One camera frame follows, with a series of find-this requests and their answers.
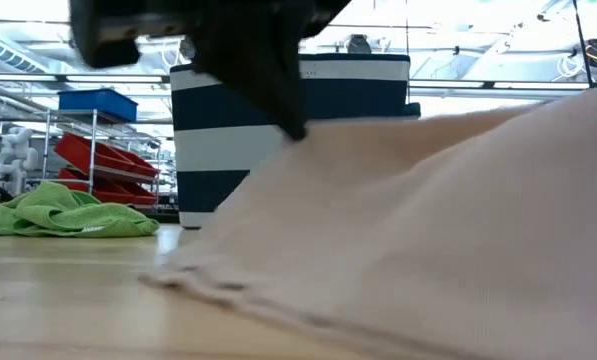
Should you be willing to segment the metal shelf rack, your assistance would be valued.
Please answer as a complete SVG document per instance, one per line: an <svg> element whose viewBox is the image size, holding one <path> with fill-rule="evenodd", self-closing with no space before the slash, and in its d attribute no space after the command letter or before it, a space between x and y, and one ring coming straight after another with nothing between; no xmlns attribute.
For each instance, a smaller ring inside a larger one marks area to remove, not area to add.
<svg viewBox="0 0 597 360"><path fill-rule="evenodd" d="M62 183L62 168L79 170L88 177L92 194L94 178L137 183L157 197L152 206L124 204L143 211L158 209L161 141L134 126L97 110L49 110L45 115L41 176Z"/></svg>

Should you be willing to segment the blue plastic bin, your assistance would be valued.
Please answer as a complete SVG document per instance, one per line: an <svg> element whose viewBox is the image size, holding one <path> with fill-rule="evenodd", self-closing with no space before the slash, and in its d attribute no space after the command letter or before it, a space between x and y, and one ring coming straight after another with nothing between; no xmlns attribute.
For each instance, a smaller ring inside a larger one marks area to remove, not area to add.
<svg viewBox="0 0 597 360"><path fill-rule="evenodd" d="M125 122L137 120L138 104L109 88L61 91L58 97L60 110L97 110Z"/></svg>

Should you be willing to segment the thin black pole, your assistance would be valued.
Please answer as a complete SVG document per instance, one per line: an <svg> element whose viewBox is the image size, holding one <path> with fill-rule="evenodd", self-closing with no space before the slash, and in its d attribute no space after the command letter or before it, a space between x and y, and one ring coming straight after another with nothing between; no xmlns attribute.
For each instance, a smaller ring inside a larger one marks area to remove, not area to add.
<svg viewBox="0 0 597 360"><path fill-rule="evenodd" d="M587 84L588 84L588 88L592 89L594 87L594 80L593 80L593 77L591 74L591 69L590 69L591 66L590 66L589 58L588 58L588 55L586 52L586 42L585 42L583 31L582 31L581 19L580 19L580 15L579 15L579 7L578 7L577 0L572 0L572 5L574 8L574 12L575 12L577 35L578 35L579 43L580 43L580 47L581 47L581 53L582 53L582 58L583 58L583 62L584 62L584 69L585 69L585 73L586 73Z"/></svg>

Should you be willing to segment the navy white striped fabric basket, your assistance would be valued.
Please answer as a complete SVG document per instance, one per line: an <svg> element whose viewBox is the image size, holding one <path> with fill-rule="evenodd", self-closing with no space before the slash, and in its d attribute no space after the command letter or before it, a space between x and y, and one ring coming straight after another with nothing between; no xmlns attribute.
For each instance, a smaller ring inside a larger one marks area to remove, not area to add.
<svg viewBox="0 0 597 360"><path fill-rule="evenodd" d="M306 110L311 120L413 117L407 103L405 54L304 54ZM190 65L170 70L180 224L203 226L261 160L282 143L257 109Z"/></svg>

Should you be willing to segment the beige towel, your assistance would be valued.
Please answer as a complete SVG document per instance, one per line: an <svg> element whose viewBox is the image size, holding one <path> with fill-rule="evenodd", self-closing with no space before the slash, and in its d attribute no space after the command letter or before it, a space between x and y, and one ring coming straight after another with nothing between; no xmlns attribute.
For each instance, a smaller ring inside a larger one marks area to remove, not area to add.
<svg viewBox="0 0 597 360"><path fill-rule="evenodd" d="M314 124L147 280L389 360L597 360L597 89Z"/></svg>

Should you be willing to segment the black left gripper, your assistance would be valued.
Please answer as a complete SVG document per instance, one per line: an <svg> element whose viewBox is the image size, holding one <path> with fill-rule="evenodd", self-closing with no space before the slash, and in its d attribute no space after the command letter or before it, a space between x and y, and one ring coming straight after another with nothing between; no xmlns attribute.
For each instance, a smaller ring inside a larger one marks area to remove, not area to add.
<svg viewBox="0 0 597 360"><path fill-rule="evenodd" d="M141 36L191 38L195 72L213 76L300 141L307 116L299 41L319 34L350 2L69 0L69 18L75 47L91 68L137 63Z"/></svg>

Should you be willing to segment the green towel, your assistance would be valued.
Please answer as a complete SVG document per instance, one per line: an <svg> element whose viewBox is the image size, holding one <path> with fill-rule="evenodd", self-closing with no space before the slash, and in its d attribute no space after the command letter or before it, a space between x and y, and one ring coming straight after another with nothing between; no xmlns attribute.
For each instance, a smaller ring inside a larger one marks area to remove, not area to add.
<svg viewBox="0 0 597 360"><path fill-rule="evenodd" d="M124 204L55 182L0 203L0 236L129 238L156 233L159 223Z"/></svg>

